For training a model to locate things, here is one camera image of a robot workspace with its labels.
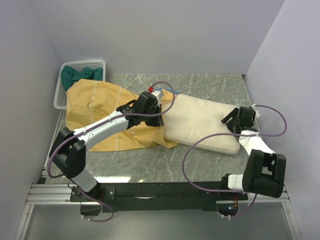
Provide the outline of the cream white pillow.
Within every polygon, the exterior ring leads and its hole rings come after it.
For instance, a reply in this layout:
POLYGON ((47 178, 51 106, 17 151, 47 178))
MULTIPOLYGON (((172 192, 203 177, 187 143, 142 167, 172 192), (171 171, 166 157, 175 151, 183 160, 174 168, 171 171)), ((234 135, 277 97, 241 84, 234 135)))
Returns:
MULTIPOLYGON (((165 140, 191 146, 208 135, 230 133, 221 120, 235 108, 235 105, 180 93, 175 97, 172 108, 162 115, 163 137, 165 140)), ((236 155, 240 150, 236 138, 229 135, 210 137, 195 147, 228 155, 236 155)))

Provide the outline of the yellow and blue pillowcase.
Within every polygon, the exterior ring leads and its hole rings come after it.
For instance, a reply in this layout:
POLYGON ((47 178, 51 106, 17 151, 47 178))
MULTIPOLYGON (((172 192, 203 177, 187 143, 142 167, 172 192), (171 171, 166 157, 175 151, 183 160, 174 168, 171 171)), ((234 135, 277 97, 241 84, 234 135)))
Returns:
MULTIPOLYGON (((99 121, 119 106, 136 100, 138 94, 104 81, 81 79, 67 90, 66 127, 79 129, 99 121)), ((164 127, 150 127, 145 123, 114 134, 93 146, 91 152, 117 152, 151 148, 161 145, 167 149, 179 144, 164 139, 164 127)))

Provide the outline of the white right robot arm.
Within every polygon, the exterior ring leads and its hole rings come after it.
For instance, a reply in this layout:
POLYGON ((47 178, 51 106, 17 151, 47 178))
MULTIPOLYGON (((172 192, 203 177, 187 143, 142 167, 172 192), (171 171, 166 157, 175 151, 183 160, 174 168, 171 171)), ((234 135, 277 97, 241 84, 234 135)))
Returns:
POLYGON ((287 159, 270 149, 254 128, 259 113, 255 106, 236 107, 221 122, 237 134, 238 143, 248 154, 243 174, 227 174, 227 182, 219 187, 222 198, 230 200, 237 191, 272 198, 282 195, 287 159))

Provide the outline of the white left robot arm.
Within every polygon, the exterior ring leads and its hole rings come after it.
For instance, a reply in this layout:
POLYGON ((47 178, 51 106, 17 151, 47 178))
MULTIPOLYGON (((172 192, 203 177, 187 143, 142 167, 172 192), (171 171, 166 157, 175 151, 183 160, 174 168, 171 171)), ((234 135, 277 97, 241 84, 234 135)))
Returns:
POLYGON ((145 123, 149 127, 162 127, 162 115, 171 110, 171 103, 162 108, 163 92, 144 91, 137 99, 119 106, 110 115, 90 125, 70 130, 67 127, 60 130, 49 154, 47 174, 51 174, 51 165, 55 164, 62 175, 76 184, 82 195, 88 201, 96 200, 100 195, 100 183, 86 170, 87 152, 111 137, 132 127, 145 123))

